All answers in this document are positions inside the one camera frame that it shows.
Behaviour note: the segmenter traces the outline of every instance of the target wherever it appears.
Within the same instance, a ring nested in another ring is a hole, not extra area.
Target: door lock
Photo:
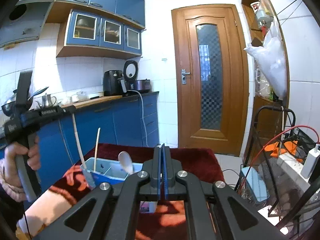
[[[185,85],[187,82],[186,82],[186,75],[190,75],[191,73],[190,72],[186,72],[185,69],[182,69],[181,70],[181,82],[182,82],[182,85]]]

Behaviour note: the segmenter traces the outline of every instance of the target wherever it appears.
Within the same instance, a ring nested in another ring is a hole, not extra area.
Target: glass cabinet door
[[[101,22],[100,46],[123,50],[123,24],[103,18]]]
[[[140,31],[131,27],[126,27],[124,35],[125,35],[124,37],[125,50],[135,52],[135,53],[141,53]]]
[[[67,44],[99,45],[100,17],[88,13],[72,12]]]

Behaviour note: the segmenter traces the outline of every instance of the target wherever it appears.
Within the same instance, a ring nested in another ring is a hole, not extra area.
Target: silver screw
[[[178,171],[178,176],[183,178],[186,177],[188,175],[188,173],[186,171]]]
[[[103,183],[100,184],[99,188],[100,188],[101,190],[107,190],[107,189],[110,188],[110,184],[107,183],[107,182],[103,182]]]
[[[146,176],[148,176],[148,173],[146,171],[139,171],[138,172],[138,177],[145,178]]]
[[[226,184],[221,180],[217,181],[215,185],[217,188],[224,188],[226,186]]]

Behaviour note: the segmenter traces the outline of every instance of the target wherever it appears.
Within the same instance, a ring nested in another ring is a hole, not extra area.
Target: white power adapter
[[[301,176],[305,179],[309,178],[315,169],[315,166],[320,157],[320,151],[318,150],[319,145],[317,144],[315,148],[311,149],[308,153],[307,159],[301,170]]]

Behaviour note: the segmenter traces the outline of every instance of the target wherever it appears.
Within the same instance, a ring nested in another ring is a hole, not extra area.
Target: human hand
[[[38,142],[39,137],[36,136],[35,144],[30,149],[22,146],[17,142],[14,142],[6,147],[6,149],[4,150],[4,179],[9,185],[14,187],[21,187],[21,181],[18,176],[15,162],[16,155],[28,154],[28,165],[34,171],[40,169],[41,164]]]

